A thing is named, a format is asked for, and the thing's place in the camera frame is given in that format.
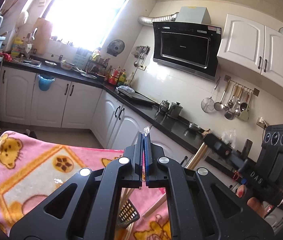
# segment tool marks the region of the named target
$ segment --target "metal bolt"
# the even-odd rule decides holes
[[[202,175],[202,176],[205,176],[208,174],[208,170],[205,168],[199,168],[197,172],[199,175]]]
[[[129,158],[127,157],[121,157],[118,159],[119,163],[121,164],[126,164],[126,163],[129,163]]]
[[[80,170],[80,175],[82,175],[83,177],[88,176],[92,171],[89,168],[82,168]]]
[[[165,163],[169,163],[169,159],[168,159],[167,157],[160,157],[160,158],[159,158],[159,162],[160,162],[160,163],[164,163],[164,164],[165,164]]]

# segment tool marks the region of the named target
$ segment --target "window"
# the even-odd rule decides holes
[[[125,0],[52,0],[43,18],[52,36],[93,51],[101,46]]]

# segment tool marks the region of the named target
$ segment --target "sink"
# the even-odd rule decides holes
[[[40,67],[42,64],[40,61],[34,59],[22,59],[22,61],[20,61],[20,58],[18,57],[12,57],[12,59],[13,59],[12,61],[13,63],[23,66]]]

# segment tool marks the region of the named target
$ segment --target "orange border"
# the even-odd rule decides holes
[[[8,192],[17,183],[19,183],[21,180],[23,180],[32,171],[38,168],[42,163],[48,160],[51,156],[53,156],[62,149],[64,149],[75,160],[75,162],[77,162],[79,166],[81,166],[82,168],[86,167],[82,160],[79,159],[69,147],[67,147],[66,145],[57,145],[51,148],[50,150],[44,152],[37,159],[34,159],[30,163],[28,163],[24,168],[20,169],[12,177],[7,179],[0,185],[0,210],[3,214],[4,220],[10,227],[14,225],[15,221],[12,219],[12,216],[9,213],[8,207],[4,200],[4,194]]]

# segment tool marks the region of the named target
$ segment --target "label sticker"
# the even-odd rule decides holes
[[[208,30],[210,30],[210,31],[216,31],[216,27],[214,27],[214,26],[208,26]]]

